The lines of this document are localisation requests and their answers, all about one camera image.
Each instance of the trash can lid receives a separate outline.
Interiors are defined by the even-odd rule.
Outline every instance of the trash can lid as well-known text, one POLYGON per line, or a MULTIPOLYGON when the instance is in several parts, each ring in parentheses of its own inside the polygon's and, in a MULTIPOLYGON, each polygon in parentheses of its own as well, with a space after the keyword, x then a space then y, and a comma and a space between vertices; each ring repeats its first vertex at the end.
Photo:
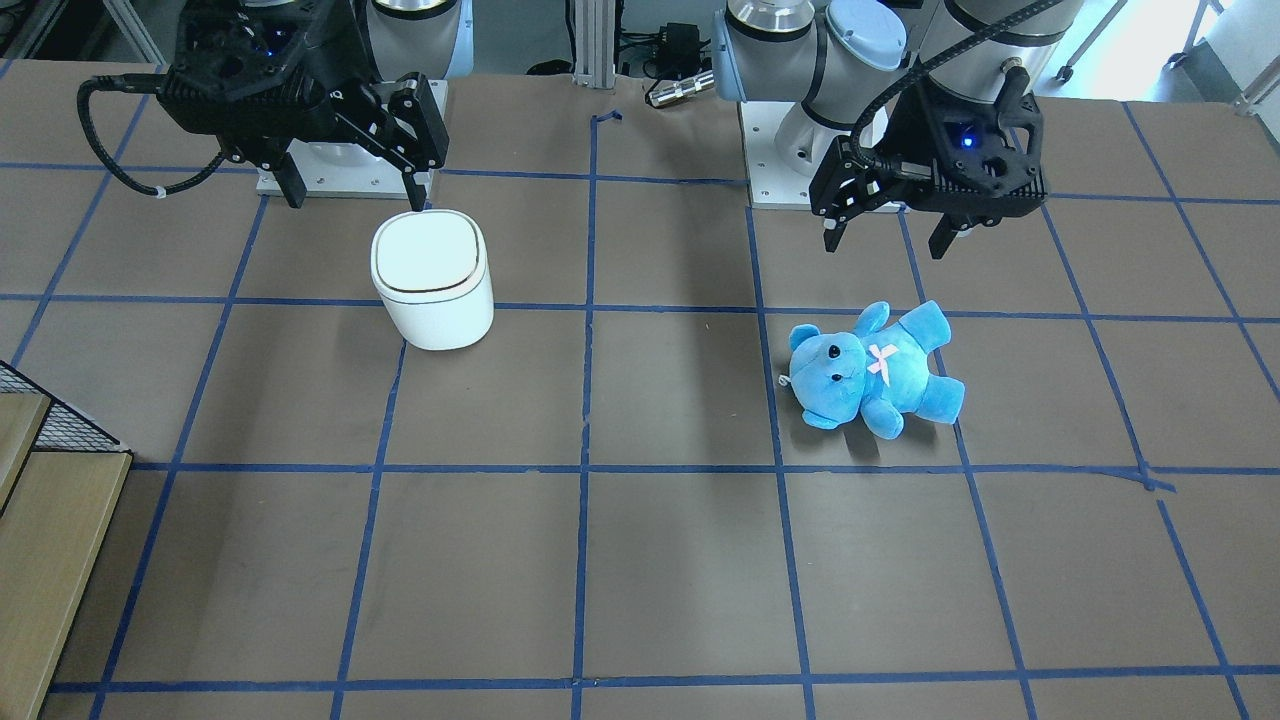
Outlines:
POLYGON ((462 213, 403 213, 378 228, 374 269, 383 284, 401 292, 457 288, 480 268, 481 242, 462 213))

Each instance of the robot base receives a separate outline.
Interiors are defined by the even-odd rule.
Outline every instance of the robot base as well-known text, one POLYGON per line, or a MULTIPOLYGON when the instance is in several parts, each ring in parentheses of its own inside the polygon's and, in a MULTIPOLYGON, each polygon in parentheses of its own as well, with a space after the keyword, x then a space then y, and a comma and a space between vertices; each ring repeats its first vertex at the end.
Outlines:
MULTIPOLYGON (((778 140, 778 129, 795 102, 741 102, 739 114, 742 120, 742 149, 746 154, 746 174, 751 184, 751 206, 763 210, 809 210, 809 182, 813 173, 800 174, 792 169, 790 158, 783 158, 778 151, 778 145, 788 146, 790 140, 778 140)), ((864 131, 864 141, 872 140, 865 133, 882 136, 888 124, 888 117, 877 114, 872 127, 864 131)), ((819 128, 815 135, 829 133, 819 128)), ((820 147, 813 147, 809 156, 817 170, 817 163, 822 161, 827 152, 828 136, 815 137, 820 147)), ((897 213, 904 206, 899 202, 890 202, 876 210, 877 213, 897 213)))
MULTIPOLYGON (((431 81, 431 95, 444 114, 444 104, 449 96, 448 83, 431 81)), ((289 154, 298 165, 298 172, 307 183, 307 197, 378 197, 387 200, 407 200, 401 172, 387 160, 375 158, 358 145, 337 145, 328 142, 302 142, 294 140, 289 154)), ((417 182, 426 187, 431 196, 431 173, 419 173, 417 182)), ((279 183, 271 173, 257 172, 257 193, 280 197, 279 183)))

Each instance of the blue teddy bear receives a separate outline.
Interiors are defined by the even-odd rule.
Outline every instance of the blue teddy bear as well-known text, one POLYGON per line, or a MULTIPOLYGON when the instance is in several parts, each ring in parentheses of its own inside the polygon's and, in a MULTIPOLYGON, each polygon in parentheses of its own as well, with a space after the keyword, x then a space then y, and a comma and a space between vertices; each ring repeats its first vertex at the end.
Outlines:
POLYGON ((929 373, 929 352, 951 341, 951 324, 932 300, 897 322, 888 302, 877 302, 858 318, 852 333, 822 334, 814 325, 791 331, 791 386, 804 406, 804 421, 826 430, 861 411, 873 433, 893 439, 902 414, 934 423, 955 423, 964 383, 929 373))

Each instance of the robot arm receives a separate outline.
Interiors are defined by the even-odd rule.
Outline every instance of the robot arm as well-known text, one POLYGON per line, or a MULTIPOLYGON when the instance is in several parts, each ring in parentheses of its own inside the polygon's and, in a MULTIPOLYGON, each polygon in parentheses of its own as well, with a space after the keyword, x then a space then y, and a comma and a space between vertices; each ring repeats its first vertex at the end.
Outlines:
POLYGON ((183 129, 218 138, 210 168, 223 156, 252 163, 292 208, 306 197, 293 140, 358 145, 401 170, 412 208, 425 206, 415 174, 442 167, 449 147, 428 79, 470 73, 471 0, 188 0, 178 35, 166 73, 82 88, 90 143, 122 181, 87 118, 93 90, 156 95, 183 129))
POLYGON ((728 100, 795 101, 783 132, 808 123, 833 136, 809 187, 828 251, 855 217, 902 201, 943 214, 929 240, 938 259, 957 233, 1048 196, 1028 88, 1082 4, 832 0, 815 12, 810 0, 728 0, 717 87, 728 100), (899 94, 883 140, 864 147, 863 129, 899 94))

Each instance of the wire mesh cage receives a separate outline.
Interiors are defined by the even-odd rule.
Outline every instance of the wire mesh cage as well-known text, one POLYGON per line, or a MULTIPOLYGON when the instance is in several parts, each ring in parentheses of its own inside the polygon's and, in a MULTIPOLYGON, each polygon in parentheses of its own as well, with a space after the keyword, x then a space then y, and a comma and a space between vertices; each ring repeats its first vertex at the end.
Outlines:
POLYGON ((88 419, 83 413, 63 402, 52 393, 23 375, 13 365, 0 360, 0 395, 44 395, 49 398, 49 414, 36 437, 35 450, 63 452, 125 452, 120 441, 88 419))

